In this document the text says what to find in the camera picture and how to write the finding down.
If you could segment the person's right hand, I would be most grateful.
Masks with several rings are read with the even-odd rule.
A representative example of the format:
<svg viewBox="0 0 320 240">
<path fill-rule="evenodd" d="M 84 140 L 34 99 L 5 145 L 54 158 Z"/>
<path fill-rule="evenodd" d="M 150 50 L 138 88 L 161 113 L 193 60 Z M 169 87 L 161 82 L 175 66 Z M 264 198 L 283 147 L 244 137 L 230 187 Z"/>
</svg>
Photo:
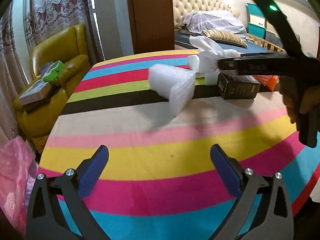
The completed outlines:
<svg viewBox="0 0 320 240">
<path fill-rule="evenodd" d="M 317 125 L 317 131 L 319 131 L 319 84 L 306 89 L 302 99 L 299 100 L 295 79 L 281 76 L 279 78 L 279 92 L 282 95 L 283 104 L 292 124 L 299 120 L 300 114 L 316 110 L 317 116 L 313 122 Z"/>
</svg>

